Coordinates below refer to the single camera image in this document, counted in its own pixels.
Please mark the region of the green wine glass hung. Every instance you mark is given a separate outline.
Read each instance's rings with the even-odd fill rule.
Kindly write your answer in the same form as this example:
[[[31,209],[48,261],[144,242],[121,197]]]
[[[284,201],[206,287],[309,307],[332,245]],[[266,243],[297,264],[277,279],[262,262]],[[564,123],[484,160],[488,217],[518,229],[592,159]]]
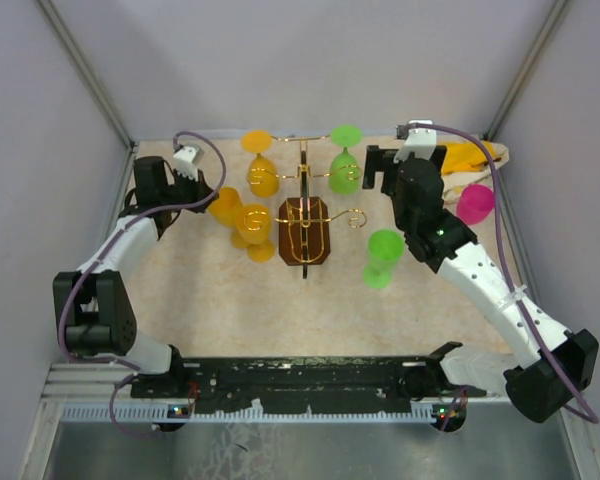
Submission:
[[[330,139],[341,149],[341,152],[331,162],[329,188],[340,195],[354,194],[359,188],[362,173],[350,149],[361,141],[361,131],[353,125],[343,124],[331,131]]]

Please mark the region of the yellow wine glass hung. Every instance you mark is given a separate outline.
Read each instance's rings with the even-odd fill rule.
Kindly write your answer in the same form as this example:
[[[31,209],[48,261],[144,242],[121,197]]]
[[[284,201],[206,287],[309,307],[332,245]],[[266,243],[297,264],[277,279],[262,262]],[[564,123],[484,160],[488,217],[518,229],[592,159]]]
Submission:
[[[259,198],[272,197],[279,190],[276,166],[265,156],[272,143],[272,136],[264,130],[249,131],[241,139],[242,148],[255,155],[248,167],[246,179],[251,193]]]

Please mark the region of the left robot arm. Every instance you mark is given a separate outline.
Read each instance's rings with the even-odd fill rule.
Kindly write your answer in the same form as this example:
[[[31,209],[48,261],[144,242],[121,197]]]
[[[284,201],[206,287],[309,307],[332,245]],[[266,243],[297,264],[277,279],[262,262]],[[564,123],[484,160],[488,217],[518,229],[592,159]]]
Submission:
[[[69,361],[118,364],[153,376],[154,387],[169,397],[186,389],[180,352],[140,331],[125,282],[181,212],[203,213],[217,199],[200,156],[185,147],[171,161],[135,160],[134,186],[112,233],[89,260],[54,278],[57,339]]]

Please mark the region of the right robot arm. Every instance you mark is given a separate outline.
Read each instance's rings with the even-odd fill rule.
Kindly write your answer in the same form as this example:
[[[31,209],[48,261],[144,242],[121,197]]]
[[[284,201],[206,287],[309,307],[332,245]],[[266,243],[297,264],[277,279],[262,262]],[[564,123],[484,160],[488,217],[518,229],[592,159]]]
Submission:
[[[474,387],[507,396],[523,416],[542,423],[590,385],[599,342],[586,329],[570,331],[523,290],[507,285],[476,234],[444,206],[444,152],[437,147],[430,160],[409,155],[396,162],[396,150],[370,145],[362,186],[373,189],[376,175],[383,175],[381,191],[391,200],[408,250],[462,292],[511,351],[496,354],[448,342],[427,358],[425,385],[408,392],[446,396]]]

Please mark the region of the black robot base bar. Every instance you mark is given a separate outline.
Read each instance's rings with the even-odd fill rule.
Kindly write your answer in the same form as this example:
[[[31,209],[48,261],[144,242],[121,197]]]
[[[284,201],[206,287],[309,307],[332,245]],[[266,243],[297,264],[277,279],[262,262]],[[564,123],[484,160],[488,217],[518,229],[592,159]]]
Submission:
[[[165,374],[139,375],[134,399],[198,398],[223,392],[310,391],[320,387],[394,390],[410,398],[437,397],[456,388],[442,371],[442,357],[313,356],[184,358]]]

